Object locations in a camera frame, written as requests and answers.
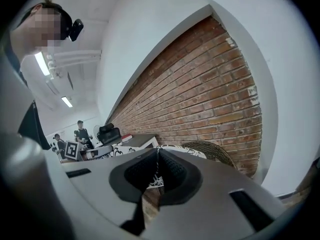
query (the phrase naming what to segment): white wall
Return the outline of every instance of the white wall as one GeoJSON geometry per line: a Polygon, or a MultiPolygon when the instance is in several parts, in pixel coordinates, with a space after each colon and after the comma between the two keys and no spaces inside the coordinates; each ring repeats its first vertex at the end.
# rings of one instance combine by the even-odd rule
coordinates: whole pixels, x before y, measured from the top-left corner
{"type": "Polygon", "coordinates": [[[166,46],[210,14],[206,0],[119,0],[103,36],[97,71],[103,120],[166,46]]]}
{"type": "Polygon", "coordinates": [[[258,88],[261,108],[265,109],[266,105],[271,104],[277,108],[277,115],[274,110],[270,111],[272,115],[262,111],[262,118],[268,117],[267,122],[263,122],[262,145],[265,148],[268,147],[265,141],[270,143],[269,160],[272,159],[262,186],[277,196],[291,193],[306,175],[319,148],[320,56],[317,41],[289,0],[212,1],[213,9],[226,29],[236,41],[240,40],[240,44],[244,43],[237,36],[241,30],[236,31],[231,27],[228,21],[230,15],[237,24],[242,25],[244,33],[251,37],[248,40],[257,45],[258,50],[253,54],[262,55],[265,62],[261,67],[264,71],[269,70],[273,84],[265,72],[271,91],[266,94],[268,86],[260,81],[263,77],[258,76],[263,72],[258,65],[250,65],[257,62],[254,62],[253,54],[248,55],[249,49],[244,46],[244,55],[258,88]],[[265,133],[267,124],[272,124],[270,133],[272,128],[277,128],[274,153],[272,136],[270,139],[265,133]]]}

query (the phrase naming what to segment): seated person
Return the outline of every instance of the seated person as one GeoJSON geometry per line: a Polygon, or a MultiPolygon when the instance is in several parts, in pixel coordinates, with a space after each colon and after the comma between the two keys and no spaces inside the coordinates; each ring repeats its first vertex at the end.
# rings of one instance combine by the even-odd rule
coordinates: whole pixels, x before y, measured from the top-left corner
{"type": "Polygon", "coordinates": [[[60,138],[60,135],[56,133],[53,137],[57,143],[58,143],[58,148],[59,150],[56,152],[56,154],[60,154],[62,159],[65,159],[65,148],[66,148],[66,143],[60,138]]]}
{"type": "Polygon", "coordinates": [[[93,150],[95,147],[90,141],[90,139],[91,140],[93,139],[92,135],[89,135],[87,129],[83,128],[84,127],[83,121],[79,120],[77,124],[78,124],[78,130],[75,131],[76,141],[82,143],[83,145],[88,145],[89,148],[93,150]]]}

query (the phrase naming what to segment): standing person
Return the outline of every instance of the standing person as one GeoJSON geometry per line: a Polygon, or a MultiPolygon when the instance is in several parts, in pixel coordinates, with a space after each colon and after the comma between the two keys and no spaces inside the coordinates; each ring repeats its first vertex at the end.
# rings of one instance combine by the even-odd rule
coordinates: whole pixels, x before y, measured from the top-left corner
{"type": "Polygon", "coordinates": [[[44,150],[51,147],[42,130],[36,102],[21,72],[21,63],[26,56],[35,55],[52,44],[56,46],[67,37],[75,41],[83,28],[81,21],[77,22],[79,24],[74,25],[59,4],[44,0],[25,13],[16,29],[4,34],[0,46],[0,126],[4,132],[29,137],[44,150]],[[25,93],[24,98],[5,96],[8,93],[17,96],[19,92],[25,93]],[[8,107],[19,110],[8,111],[8,107]]]}
{"type": "Polygon", "coordinates": [[[56,133],[53,137],[57,143],[59,150],[56,152],[56,154],[60,154],[62,159],[65,159],[65,149],[66,149],[66,143],[60,138],[60,135],[56,133]]]}
{"type": "Polygon", "coordinates": [[[76,140],[82,144],[89,145],[91,150],[94,149],[94,145],[90,141],[90,139],[92,140],[93,137],[92,135],[89,135],[87,129],[84,128],[84,122],[79,120],[77,124],[78,124],[78,130],[75,133],[76,140]]]}

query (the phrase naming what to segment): black office chair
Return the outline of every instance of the black office chair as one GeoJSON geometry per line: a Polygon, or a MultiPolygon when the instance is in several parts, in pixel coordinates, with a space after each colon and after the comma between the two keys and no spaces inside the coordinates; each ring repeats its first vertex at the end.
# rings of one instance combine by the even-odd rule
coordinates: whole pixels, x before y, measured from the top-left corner
{"type": "Polygon", "coordinates": [[[119,128],[114,127],[115,126],[112,123],[108,123],[107,125],[101,126],[99,128],[97,137],[103,145],[107,145],[108,143],[113,142],[118,138],[121,138],[119,128]]]}

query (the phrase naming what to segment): red brick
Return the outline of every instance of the red brick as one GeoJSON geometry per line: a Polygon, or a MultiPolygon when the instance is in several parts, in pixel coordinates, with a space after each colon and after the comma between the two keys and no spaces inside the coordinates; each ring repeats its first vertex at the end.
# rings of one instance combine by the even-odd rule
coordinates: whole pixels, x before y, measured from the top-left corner
{"type": "Polygon", "coordinates": [[[228,90],[228,93],[233,93],[237,90],[243,89],[245,87],[248,87],[248,86],[251,86],[254,84],[255,84],[255,82],[254,82],[252,76],[250,76],[250,77],[242,79],[240,81],[227,84],[227,90],[228,90]]]}
{"type": "Polygon", "coordinates": [[[194,49],[196,49],[197,47],[199,47],[200,45],[202,45],[202,40],[201,39],[196,39],[193,42],[189,43],[185,49],[186,51],[189,53],[191,51],[193,51],[194,49]]]}
{"type": "Polygon", "coordinates": [[[239,78],[243,78],[245,76],[250,75],[250,71],[245,66],[245,67],[239,68],[239,69],[235,70],[234,72],[232,72],[232,75],[233,75],[234,79],[239,79],[239,78]]]}
{"type": "Polygon", "coordinates": [[[202,83],[205,83],[205,82],[208,82],[209,80],[211,79],[214,79],[216,78],[219,74],[218,74],[218,70],[217,69],[213,69],[213,70],[210,70],[208,73],[202,75],[200,77],[202,83]]]}
{"type": "Polygon", "coordinates": [[[162,65],[161,67],[164,68],[169,68],[171,67],[173,64],[177,63],[177,61],[181,60],[183,57],[185,57],[186,55],[188,55],[186,49],[182,49],[180,51],[178,51],[177,53],[175,53],[171,58],[169,58],[164,65],[162,65]]]}
{"type": "Polygon", "coordinates": [[[198,138],[195,135],[189,135],[189,136],[175,136],[175,141],[197,141],[198,138]]]}
{"type": "MultiPolygon", "coordinates": [[[[214,31],[209,31],[209,32],[205,33],[204,35],[202,35],[201,36],[201,40],[203,42],[206,42],[208,40],[211,40],[211,39],[214,39],[215,37],[220,36],[221,34],[223,34],[225,32],[226,32],[226,30],[224,30],[221,26],[215,27],[214,31]]],[[[218,38],[215,38],[212,41],[214,42],[215,45],[221,44],[221,43],[226,41],[226,38],[228,38],[229,35],[226,34],[226,35],[223,35],[223,36],[225,36],[224,39],[218,37],[218,38]]]]}
{"type": "Polygon", "coordinates": [[[226,73],[228,71],[237,69],[237,68],[239,68],[239,67],[241,67],[241,66],[243,66],[245,64],[246,64],[245,60],[241,57],[241,58],[237,58],[237,59],[235,59],[235,60],[233,60],[231,62],[228,62],[228,63],[220,66],[218,68],[218,70],[219,70],[220,74],[223,74],[223,73],[226,73]]]}
{"type": "Polygon", "coordinates": [[[240,149],[237,151],[238,155],[246,155],[246,154],[253,154],[260,152],[260,147],[252,147],[252,148],[246,148],[246,149],[240,149]]]}
{"type": "Polygon", "coordinates": [[[254,117],[259,114],[261,114],[260,106],[251,107],[251,108],[248,108],[244,111],[245,118],[254,117]]]}
{"type": "Polygon", "coordinates": [[[240,50],[238,48],[234,48],[234,49],[226,52],[225,54],[223,54],[222,57],[226,62],[228,62],[228,61],[231,61],[231,60],[238,58],[240,56],[242,56],[240,50]]]}
{"type": "Polygon", "coordinates": [[[236,150],[236,151],[239,152],[239,150],[246,148],[246,143],[237,143],[237,144],[232,144],[232,145],[224,145],[224,146],[222,146],[222,148],[224,150],[226,150],[226,151],[236,150]]]}
{"type": "Polygon", "coordinates": [[[252,148],[252,147],[260,147],[261,146],[261,139],[253,140],[253,141],[248,141],[245,143],[245,146],[247,148],[252,148]]]}
{"type": "Polygon", "coordinates": [[[174,41],[176,42],[177,50],[184,48],[198,37],[198,34],[194,34],[194,27],[188,29],[174,41]]]}
{"type": "Polygon", "coordinates": [[[190,53],[188,53],[188,55],[186,55],[183,59],[186,63],[188,63],[214,46],[215,46],[215,43],[210,40],[204,43],[203,45],[201,45],[200,47],[194,49],[190,53]]]}
{"type": "Polygon", "coordinates": [[[162,107],[163,109],[165,109],[165,108],[167,108],[167,107],[170,107],[170,106],[172,106],[172,105],[175,105],[175,104],[183,101],[183,98],[182,98],[181,95],[172,98],[173,96],[174,96],[174,94],[173,94],[172,91],[163,96],[163,97],[164,97],[164,99],[163,99],[164,102],[163,102],[162,105],[161,105],[161,107],[162,107]]]}
{"type": "Polygon", "coordinates": [[[191,75],[190,74],[185,74],[184,76],[180,77],[176,82],[178,84],[178,86],[183,85],[184,83],[188,82],[189,80],[191,80],[191,75]]]}
{"type": "Polygon", "coordinates": [[[189,135],[188,130],[177,130],[175,136],[187,136],[189,135]]]}
{"type": "Polygon", "coordinates": [[[221,140],[220,139],[210,139],[210,140],[208,140],[208,142],[211,142],[211,143],[216,144],[218,146],[221,145],[221,140]]]}
{"type": "Polygon", "coordinates": [[[224,97],[220,97],[220,98],[216,98],[216,99],[210,100],[209,102],[204,103],[203,107],[205,110],[209,110],[212,108],[222,106],[224,104],[226,104],[226,99],[224,97]]]}
{"type": "Polygon", "coordinates": [[[206,140],[212,140],[213,135],[208,133],[208,134],[201,134],[197,135],[199,141],[206,141],[206,140]]]}
{"type": "Polygon", "coordinates": [[[185,130],[185,129],[190,129],[192,128],[192,123],[188,122],[188,123],[184,123],[184,124],[180,124],[180,125],[172,125],[170,127],[171,131],[178,131],[178,130],[185,130]]]}
{"type": "Polygon", "coordinates": [[[217,125],[217,124],[221,124],[221,123],[235,121],[235,120],[241,119],[243,117],[244,116],[243,116],[242,112],[227,114],[227,115],[223,115],[223,116],[219,116],[219,117],[215,117],[213,119],[210,119],[209,124],[210,125],[217,125]]]}
{"type": "Polygon", "coordinates": [[[176,72],[174,72],[171,76],[169,76],[167,78],[167,84],[177,80],[178,78],[182,77],[184,75],[184,72],[181,70],[181,68],[179,70],[177,70],[176,72]]]}
{"type": "Polygon", "coordinates": [[[223,138],[229,138],[234,137],[238,135],[238,131],[236,130],[230,130],[230,131],[224,131],[224,132],[218,132],[213,135],[214,139],[223,139],[223,138]]]}
{"type": "Polygon", "coordinates": [[[215,133],[218,130],[215,126],[205,127],[205,128],[199,128],[199,129],[190,129],[189,134],[191,135],[199,135],[199,134],[211,134],[215,133]]]}
{"type": "Polygon", "coordinates": [[[173,91],[173,95],[177,96],[179,94],[182,94],[182,93],[188,91],[189,89],[194,88],[195,86],[198,86],[200,84],[201,84],[200,79],[199,78],[195,78],[195,79],[185,83],[184,85],[181,85],[178,88],[176,88],[173,91]]]}
{"type": "Polygon", "coordinates": [[[156,100],[158,98],[157,94],[154,94],[150,97],[150,101],[153,102],[154,100],[156,100]]]}
{"type": "Polygon", "coordinates": [[[232,105],[227,105],[227,106],[215,108],[213,111],[214,111],[214,115],[217,117],[217,116],[231,113],[233,111],[233,107],[232,105]]]}
{"type": "Polygon", "coordinates": [[[173,90],[176,87],[177,87],[177,83],[176,82],[172,82],[172,83],[168,84],[166,87],[164,87],[163,89],[161,89],[160,91],[158,91],[157,95],[159,97],[161,97],[162,95],[170,92],[171,90],[173,90]]]}
{"type": "Polygon", "coordinates": [[[185,100],[190,99],[196,95],[198,95],[196,89],[195,88],[190,89],[182,94],[182,100],[185,101],[185,100]]]}
{"type": "Polygon", "coordinates": [[[190,107],[192,105],[198,104],[198,103],[202,103],[209,100],[209,97],[206,93],[199,95],[197,97],[194,97],[192,99],[186,100],[182,103],[180,103],[180,108],[184,109],[186,107],[190,107]]]}
{"type": "Polygon", "coordinates": [[[193,68],[195,69],[197,67],[199,67],[200,65],[202,65],[203,63],[209,61],[211,58],[209,57],[209,55],[207,53],[204,53],[202,55],[200,55],[199,57],[195,58],[191,63],[193,68]]]}
{"type": "Polygon", "coordinates": [[[203,111],[203,112],[200,112],[197,114],[188,115],[188,116],[184,117],[184,119],[186,120],[186,122],[192,122],[192,121],[196,121],[196,120],[211,118],[213,116],[214,116],[213,111],[207,110],[207,111],[203,111]]]}
{"type": "Polygon", "coordinates": [[[175,112],[177,110],[180,109],[180,106],[178,104],[176,105],[173,105],[173,106],[170,106],[166,109],[167,113],[172,113],[172,112],[175,112]]]}
{"type": "Polygon", "coordinates": [[[192,125],[194,128],[199,128],[199,127],[205,127],[208,126],[208,120],[202,120],[202,121],[195,121],[192,122],[192,125]]]}
{"type": "Polygon", "coordinates": [[[177,111],[177,112],[174,112],[174,113],[171,113],[171,114],[167,114],[165,116],[165,120],[171,120],[171,119],[174,119],[174,118],[181,118],[181,117],[184,117],[186,116],[188,113],[188,111],[186,109],[184,110],[180,110],[180,111],[177,111]]]}
{"type": "Polygon", "coordinates": [[[253,125],[253,126],[248,127],[246,129],[246,133],[253,134],[253,133],[260,132],[261,130],[262,130],[262,124],[257,124],[257,125],[253,125]]]}
{"type": "Polygon", "coordinates": [[[160,104],[154,107],[154,112],[157,112],[159,110],[161,110],[161,105],[160,104]]]}
{"type": "Polygon", "coordinates": [[[202,104],[196,105],[196,106],[192,106],[188,108],[188,114],[194,114],[194,113],[198,113],[204,110],[204,107],[202,106],[202,104]]]}
{"type": "Polygon", "coordinates": [[[235,123],[234,123],[234,122],[224,123],[224,124],[221,124],[221,125],[219,126],[219,130],[220,130],[221,132],[233,130],[234,128],[235,128],[235,123]]]}
{"type": "Polygon", "coordinates": [[[221,79],[224,84],[230,83],[233,81],[231,74],[225,74],[224,76],[221,77],[221,79]]]}
{"type": "Polygon", "coordinates": [[[158,68],[160,68],[160,66],[162,66],[166,61],[161,58],[161,57],[156,57],[151,64],[149,65],[149,67],[157,70],[158,68]]]}
{"type": "Polygon", "coordinates": [[[260,124],[262,122],[262,117],[261,116],[257,116],[254,118],[249,118],[249,119],[245,119],[242,121],[238,121],[235,125],[236,128],[244,128],[244,127],[248,127],[248,126],[253,126],[256,124],[260,124]]]}
{"type": "Polygon", "coordinates": [[[240,102],[237,102],[237,103],[233,104],[233,109],[234,109],[234,111],[237,111],[237,110],[243,110],[243,109],[255,106],[258,103],[257,99],[258,99],[258,97],[256,96],[253,98],[249,98],[249,99],[245,99],[240,102]]]}
{"type": "Polygon", "coordinates": [[[238,142],[250,142],[261,138],[261,133],[238,137],[238,142]]]}
{"type": "Polygon", "coordinates": [[[219,87],[221,86],[223,83],[222,83],[222,80],[220,77],[217,77],[217,78],[214,78],[204,84],[202,84],[201,86],[199,86],[196,90],[199,94],[203,93],[203,92],[206,92],[206,91],[209,91],[211,89],[214,89],[216,87],[219,87]]]}
{"type": "Polygon", "coordinates": [[[232,47],[227,42],[223,42],[209,50],[208,53],[211,58],[214,58],[220,54],[225,53],[226,51],[229,51],[230,49],[232,49],[232,47]]]}
{"type": "Polygon", "coordinates": [[[234,94],[230,94],[228,96],[225,97],[226,103],[232,103],[232,102],[236,102],[239,100],[238,94],[234,93],[234,94]]]}
{"type": "MultiPolygon", "coordinates": [[[[238,151],[235,151],[235,154],[231,154],[230,152],[233,151],[229,151],[228,154],[230,154],[231,158],[234,161],[239,161],[239,160],[245,160],[245,159],[255,159],[259,157],[259,152],[257,153],[247,153],[247,154],[238,154],[238,151]]],[[[241,152],[248,152],[247,149],[242,149],[241,152]]]]}
{"type": "Polygon", "coordinates": [[[222,145],[230,145],[237,143],[237,138],[224,138],[221,141],[222,145]]]}
{"type": "Polygon", "coordinates": [[[175,96],[174,92],[173,91],[169,91],[167,94],[163,95],[161,98],[162,98],[162,102],[166,102],[168,100],[170,100],[171,98],[173,98],[175,96]]]}
{"type": "Polygon", "coordinates": [[[226,41],[227,38],[230,38],[230,35],[225,32],[224,34],[221,34],[219,36],[217,36],[215,39],[214,39],[214,43],[215,45],[220,45],[222,43],[224,43],[226,41]]]}
{"type": "Polygon", "coordinates": [[[250,96],[254,96],[257,94],[257,87],[251,86],[248,89],[244,89],[239,91],[239,99],[244,100],[246,98],[249,98],[250,96]]]}
{"type": "Polygon", "coordinates": [[[259,158],[252,158],[252,159],[243,159],[241,163],[243,165],[256,165],[258,163],[259,158]]]}
{"type": "Polygon", "coordinates": [[[222,64],[223,62],[224,61],[222,60],[222,57],[220,57],[220,56],[216,57],[216,58],[209,60],[209,61],[205,62],[204,64],[196,67],[195,69],[193,69],[191,71],[191,75],[193,78],[195,78],[195,77],[207,72],[208,70],[222,64]]]}
{"type": "Polygon", "coordinates": [[[177,71],[178,69],[180,69],[181,67],[183,67],[185,64],[186,64],[186,63],[185,63],[184,59],[182,58],[182,59],[178,60],[175,64],[173,64],[173,65],[170,67],[170,69],[171,69],[173,72],[175,72],[175,71],[177,71]]]}

